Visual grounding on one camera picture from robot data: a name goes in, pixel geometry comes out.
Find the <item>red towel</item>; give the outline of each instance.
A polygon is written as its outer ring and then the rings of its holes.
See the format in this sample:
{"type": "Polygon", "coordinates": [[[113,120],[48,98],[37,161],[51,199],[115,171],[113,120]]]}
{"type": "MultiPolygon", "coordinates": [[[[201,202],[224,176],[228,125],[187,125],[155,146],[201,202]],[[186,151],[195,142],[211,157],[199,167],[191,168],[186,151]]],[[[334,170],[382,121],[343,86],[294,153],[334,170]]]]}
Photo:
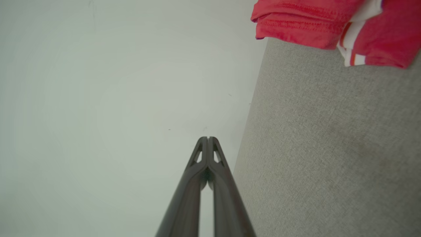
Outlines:
{"type": "Polygon", "coordinates": [[[334,49],[342,40],[351,42],[345,65],[388,65],[407,68],[421,47],[421,1],[383,0],[383,12],[358,22],[352,16],[364,0],[259,0],[251,20],[257,22],[256,38],[274,37],[322,49],[334,49]]]}

